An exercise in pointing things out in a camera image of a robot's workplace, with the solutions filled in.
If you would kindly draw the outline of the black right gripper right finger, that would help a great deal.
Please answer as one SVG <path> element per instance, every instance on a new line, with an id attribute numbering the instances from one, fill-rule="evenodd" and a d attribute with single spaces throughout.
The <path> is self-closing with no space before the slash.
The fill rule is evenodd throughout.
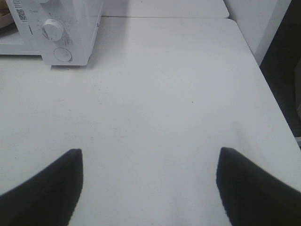
<path id="1" fill-rule="evenodd" d="M 233 148 L 220 150 L 216 184 L 233 226 L 301 224 L 301 193 Z"/>

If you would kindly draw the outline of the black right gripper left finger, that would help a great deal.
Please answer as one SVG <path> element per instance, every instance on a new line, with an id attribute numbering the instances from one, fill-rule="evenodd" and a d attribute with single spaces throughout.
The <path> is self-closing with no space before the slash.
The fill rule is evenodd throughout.
<path id="1" fill-rule="evenodd" d="M 2 226 L 67 226 L 83 187 L 81 149 L 71 149 L 0 196 Z"/>

